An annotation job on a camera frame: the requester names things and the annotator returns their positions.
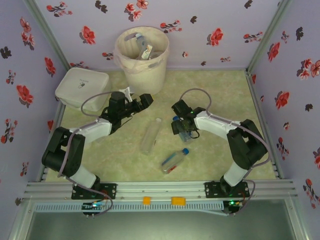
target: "white plastic container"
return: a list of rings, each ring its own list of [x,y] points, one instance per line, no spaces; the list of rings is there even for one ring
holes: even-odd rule
[[[140,33],[154,47],[154,52],[163,52],[150,60],[136,60],[140,49],[136,43],[136,34]],[[131,28],[122,33],[115,42],[114,62],[123,69],[128,84],[134,92],[157,94],[163,88],[169,56],[169,39],[167,35],[150,26]]]
[[[74,67],[66,73],[55,90],[55,95],[63,104],[80,110],[85,100],[93,95],[108,92],[111,87],[108,74]],[[97,96],[88,101],[83,109],[97,112],[103,107],[107,97],[108,94]]]

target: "container lid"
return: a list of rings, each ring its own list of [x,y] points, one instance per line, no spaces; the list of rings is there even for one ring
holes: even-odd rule
[[[55,95],[72,103],[74,107],[80,107],[91,96],[103,93],[108,81],[106,73],[74,67],[66,73],[55,90]],[[99,97],[89,100],[88,104],[95,104],[97,101]]]
[[[188,148],[184,148],[184,149],[182,150],[182,152],[183,152],[185,155],[187,155],[187,154],[189,153],[189,150],[188,150]]]

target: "clear plastic bottle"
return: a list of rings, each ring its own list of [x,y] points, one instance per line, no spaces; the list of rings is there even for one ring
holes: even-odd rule
[[[154,121],[151,122],[140,145],[140,150],[142,153],[146,155],[151,153],[154,145],[156,144],[157,136],[161,128],[161,125],[161,118],[156,118]]]
[[[176,151],[171,156],[169,156],[162,164],[161,170],[165,174],[169,174],[173,169],[175,169],[182,161],[184,157],[189,153],[187,148],[182,151]]]
[[[179,121],[180,118],[178,116],[175,116],[175,117],[173,117],[172,120],[173,121]],[[180,131],[182,131],[182,132],[179,132],[179,136],[180,136],[182,142],[186,143],[186,142],[189,142],[192,139],[190,132],[183,131],[183,129],[180,129]]]
[[[137,60],[148,60],[149,56],[154,52],[154,47],[147,42],[146,38],[141,33],[137,33],[135,37],[136,44],[140,49]]]

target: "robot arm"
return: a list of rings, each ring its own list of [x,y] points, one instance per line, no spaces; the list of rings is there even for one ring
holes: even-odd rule
[[[42,164],[59,172],[66,155],[66,151],[62,150],[62,147],[67,147],[71,135],[77,130],[71,139],[62,174],[88,189],[99,191],[99,177],[81,165],[84,146],[101,137],[113,134],[122,126],[122,119],[141,112],[148,108],[152,102],[153,99],[150,94],[141,95],[140,101],[137,101],[137,99],[132,100],[131,97],[126,97],[123,92],[113,92],[109,99],[109,106],[103,109],[101,116],[96,121],[80,129],[58,127],[54,130],[42,156]]]
[[[210,117],[204,108],[197,107],[192,110],[180,100],[172,106],[172,109],[180,118],[180,121],[171,123],[173,134],[181,131],[205,130],[228,141],[234,162],[220,179],[221,190],[226,195],[237,187],[248,170],[267,153],[265,146],[254,136],[231,123]],[[256,125],[249,119],[232,123],[241,125],[261,137]]]

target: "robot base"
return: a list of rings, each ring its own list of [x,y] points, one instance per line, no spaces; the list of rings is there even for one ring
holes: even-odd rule
[[[250,196],[248,183],[239,182],[228,195],[222,191],[219,181],[209,181],[204,183],[205,197],[207,199],[219,198],[248,198]]]
[[[99,192],[109,195],[111,199],[116,198],[117,184],[116,183],[100,183]],[[101,194],[95,194],[91,191],[85,190],[79,186],[73,186],[71,195],[73,200],[102,200],[104,196]]]

